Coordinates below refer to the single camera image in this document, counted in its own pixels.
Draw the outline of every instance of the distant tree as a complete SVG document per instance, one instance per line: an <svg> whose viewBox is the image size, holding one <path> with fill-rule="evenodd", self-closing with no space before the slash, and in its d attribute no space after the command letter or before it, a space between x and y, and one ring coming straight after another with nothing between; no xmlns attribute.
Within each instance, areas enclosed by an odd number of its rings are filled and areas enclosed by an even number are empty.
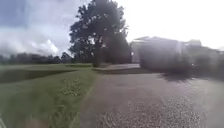
<svg viewBox="0 0 224 128"><path fill-rule="evenodd" d="M127 34L125 20L123 19L123 7L112 0L92 0L87 6L79 7L77 18L78 21L71 26L71 43L70 51L74 53L78 49L77 57L88 55L93 56L93 66L97 67L101 61L101 49L103 44L111 40L111 37L117 33ZM86 43L93 48L88 52L81 50Z"/></svg>
<svg viewBox="0 0 224 128"><path fill-rule="evenodd" d="M61 55L61 61L63 63L70 63L71 62L72 57L70 55L68 55L68 53L63 52Z"/></svg>
<svg viewBox="0 0 224 128"><path fill-rule="evenodd" d="M54 63L58 64L58 63L61 62L61 59L60 59L59 56L55 56L55 57L53 58L53 61L54 61Z"/></svg>

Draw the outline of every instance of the asphalt road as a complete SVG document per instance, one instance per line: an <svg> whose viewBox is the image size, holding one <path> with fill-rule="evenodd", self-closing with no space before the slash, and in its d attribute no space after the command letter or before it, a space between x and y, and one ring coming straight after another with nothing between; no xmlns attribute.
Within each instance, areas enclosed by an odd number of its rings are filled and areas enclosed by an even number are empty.
<svg viewBox="0 0 224 128"><path fill-rule="evenodd" d="M138 65L100 72L81 111L81 128L223 128L224 83L172 79Z"/></svg>

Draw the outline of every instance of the grass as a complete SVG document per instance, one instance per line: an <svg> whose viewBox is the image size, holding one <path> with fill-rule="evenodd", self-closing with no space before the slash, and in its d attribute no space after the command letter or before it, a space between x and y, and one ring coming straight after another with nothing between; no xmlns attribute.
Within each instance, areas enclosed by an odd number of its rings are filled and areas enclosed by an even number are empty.
<svg viewBox="0 0 224 128"><path fill-rule="evenodd" d="M24 128L34 119L50 128L78 127L81 102L95 78L80 65L0 67L0 112L7 128Z"/></svg>

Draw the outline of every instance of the tree trunk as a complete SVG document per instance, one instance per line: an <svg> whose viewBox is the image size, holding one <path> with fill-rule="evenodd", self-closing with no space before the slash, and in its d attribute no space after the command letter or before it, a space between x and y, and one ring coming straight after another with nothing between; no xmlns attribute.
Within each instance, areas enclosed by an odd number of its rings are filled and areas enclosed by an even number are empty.
<svg viewBox="0 0 224 128"><path fill-rule="evenodd" d="M93 58L93 67L99 67L100 66L100 57L101 57L101 46L99 42L95 44L94 49L94 58Z"/></svg>

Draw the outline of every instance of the sky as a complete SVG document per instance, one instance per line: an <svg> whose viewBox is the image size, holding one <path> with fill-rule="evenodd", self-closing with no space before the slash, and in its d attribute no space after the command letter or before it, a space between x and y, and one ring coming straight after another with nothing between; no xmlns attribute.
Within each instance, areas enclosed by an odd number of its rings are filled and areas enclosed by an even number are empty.
<svg viewBox="0 0 224 128"><path fill-rule="evenodd" d="M125 8L128 41L158 36L224 46L222 0L116 0ZM87 0L0 0L0 54L60 55L67 51L69 26Z"/></svg>

